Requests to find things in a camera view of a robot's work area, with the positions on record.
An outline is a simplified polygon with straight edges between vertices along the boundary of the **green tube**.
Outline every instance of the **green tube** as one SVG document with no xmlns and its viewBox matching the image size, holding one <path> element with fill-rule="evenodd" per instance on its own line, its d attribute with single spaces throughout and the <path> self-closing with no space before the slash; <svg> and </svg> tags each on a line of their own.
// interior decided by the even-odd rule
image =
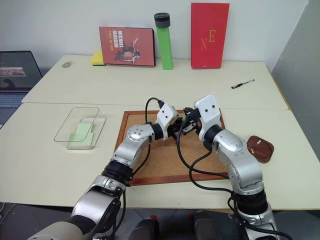
<svg viewBox="0 0 320 240">
<path fill-rule="evenodd" d="M 169 27 L 156 28 L 158 35 L 158 41 L 160 45 L 161 61 L 163 70 L 172 70 L 172 54 L 171 54 L 171 43 L 170 43 L 170 32 Z"/>
</svg>

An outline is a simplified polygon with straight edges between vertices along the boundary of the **book cover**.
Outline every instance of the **book cover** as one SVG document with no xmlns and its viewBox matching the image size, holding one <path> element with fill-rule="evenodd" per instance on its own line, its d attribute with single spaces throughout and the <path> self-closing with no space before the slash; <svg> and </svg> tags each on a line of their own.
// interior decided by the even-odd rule
<svg viewBox="0 0 320 240">
<path fill-rule="evenodd" d="M 191 67 L 217 69 L 224 52 L 229 3 L 191 4 Z"/>
<path fill-rule="evenodd" d="M 99 27 L 105 64 L 155 66 L 154 30 Z"/>
</svg>

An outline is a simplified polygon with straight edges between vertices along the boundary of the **laptop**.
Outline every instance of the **laptop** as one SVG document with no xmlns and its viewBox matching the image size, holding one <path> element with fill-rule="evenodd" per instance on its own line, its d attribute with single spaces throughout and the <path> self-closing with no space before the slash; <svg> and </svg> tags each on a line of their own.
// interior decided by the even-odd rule
<svg viewBox="0 0 320 240">
<path fill-rule="evenodd" d="M 0 125 L 18 109 L 41 78 L 31 51 L 0 51 Z"/>
</svg>

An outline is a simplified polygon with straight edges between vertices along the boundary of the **black cap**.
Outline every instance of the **black cap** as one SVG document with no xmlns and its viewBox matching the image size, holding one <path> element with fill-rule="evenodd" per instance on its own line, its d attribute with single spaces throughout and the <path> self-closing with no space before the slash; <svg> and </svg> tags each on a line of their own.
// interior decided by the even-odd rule
<svg viewBox="0 0 320 240">
<path fill-rule="evenodd" d="M 170 15 L 166 12 L 159 12 L 154 15 L 155 26 L 165 29 L 170 26 Z"/>
</svg>

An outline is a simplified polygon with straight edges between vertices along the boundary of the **black pen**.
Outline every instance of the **black pen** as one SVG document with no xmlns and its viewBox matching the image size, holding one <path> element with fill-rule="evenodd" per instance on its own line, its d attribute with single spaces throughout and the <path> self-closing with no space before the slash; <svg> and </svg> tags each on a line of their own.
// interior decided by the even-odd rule
<svg viewBox="0 0 320 240">
<path fill-rule="evenodd" d="M 231 88 L 232 88 L 232 89 L 236 89 L 236 88 L 242 86 L 243 84 L 247 84 L 247 83 L 250 83 L 250 82 L 253 82 L 253 81 L 254 81 L 254 79 L 249 80 L 249 81 L 246 81 L 246 82 L 244 82 L 244 83 L 239 83 L 239 84 L 237 84 L 237 85 L 232 86 Z"/>
</svg>

